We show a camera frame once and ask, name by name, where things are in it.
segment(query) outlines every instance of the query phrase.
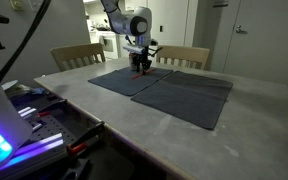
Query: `table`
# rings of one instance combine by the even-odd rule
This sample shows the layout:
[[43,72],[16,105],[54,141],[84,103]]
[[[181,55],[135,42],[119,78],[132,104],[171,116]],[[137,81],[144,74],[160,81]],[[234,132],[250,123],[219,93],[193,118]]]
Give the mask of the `table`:
[[232,82],[214,131],[133,102],[87,80],[128,66],[128,58],[36,78],[48,91],[168,173],[182,179],[288,179],[288,88],[283,85],[154,63]]

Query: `gray mat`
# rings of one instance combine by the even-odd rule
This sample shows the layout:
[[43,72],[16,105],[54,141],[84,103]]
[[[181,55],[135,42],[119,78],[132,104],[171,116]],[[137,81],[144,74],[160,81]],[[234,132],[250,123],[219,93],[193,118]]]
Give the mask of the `gray mat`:
[[214,129],[232,86],[231,82],[177,71],[131,100]]
[[136,75],[137,72],[131,71],[129,67],[126,67],[103,76],[90,79],[88,82],[126,96],[133,96],[172,72],[172,70],[159,68],[153,69],[155,69],[155,71],[145,76],[131,79],[131,77]]

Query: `cable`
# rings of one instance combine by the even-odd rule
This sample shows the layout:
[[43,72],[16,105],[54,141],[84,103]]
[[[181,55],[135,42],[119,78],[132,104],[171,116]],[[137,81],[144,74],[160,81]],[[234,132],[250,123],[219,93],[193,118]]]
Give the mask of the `cable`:
[[114,11],[116,11],[116,10],[118,10],[118,7],[117,8],[115,8],[115,9],[113,9],[112,11],[106,11],[106,10],[104,10],[104,12],[106,12],[106,13],[112,13],[112,12],[114,12]]
[[125,39],[128,41],[128,43],[133,44],[132,41],[130,40],[130,37],[128,37],[128,35],[125,36]]
[[120,3],[120,0],[117,0],[117,1],[116,1],[116,7],[118,8],[118,10],[121,11],[120,6],[118,5],[119,3]]
[[24,37],[22,43],[17,48],[17,50],[14,52],[14,54],[11,56],[11,58],[7,61],[7,63],[4,65],[4,67],[0,70],[0,83],[2,82],[2,80],[5,77],[5,75],[11,69],[11,67],[14,64],[14,62],[17,60],[18,56],[21,54],[21,52],[25,48],[26,44],[28,43],[28,41],[30,40],[32,35],[34,34],[36,28],[38,27],[38,25],[40,24],[41,20],[43,19],[43,17],[45,15],[45,13],[46,13],[51,1],[52,0],[43,1],[42,5],[41,5],[41,8],[37,12],[37,14],[36,14],[36,16],[34,18],[34,21],[33,21],[32,25],[31,25],[30,29],[28,30],[26,36]]

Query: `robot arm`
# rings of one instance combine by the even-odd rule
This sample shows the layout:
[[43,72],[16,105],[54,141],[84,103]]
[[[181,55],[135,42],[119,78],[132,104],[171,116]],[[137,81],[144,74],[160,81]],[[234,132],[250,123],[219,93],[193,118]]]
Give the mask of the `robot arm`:
[[152,12],[148,8],[139,7],[132,14],[122,14],[118,0],[101,0],[108,15],[112,31],[117,34],[135,36],[135,45],[147,47],[151,45]]

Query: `door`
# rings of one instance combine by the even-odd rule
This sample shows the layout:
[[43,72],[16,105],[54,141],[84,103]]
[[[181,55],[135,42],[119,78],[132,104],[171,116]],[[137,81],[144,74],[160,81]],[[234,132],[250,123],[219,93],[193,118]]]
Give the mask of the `door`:
[[148,0],[152,11],[151,37],[160,45],[184,46],[188,0]]
[[240,1],[224,72],[288,86],[288,1]]

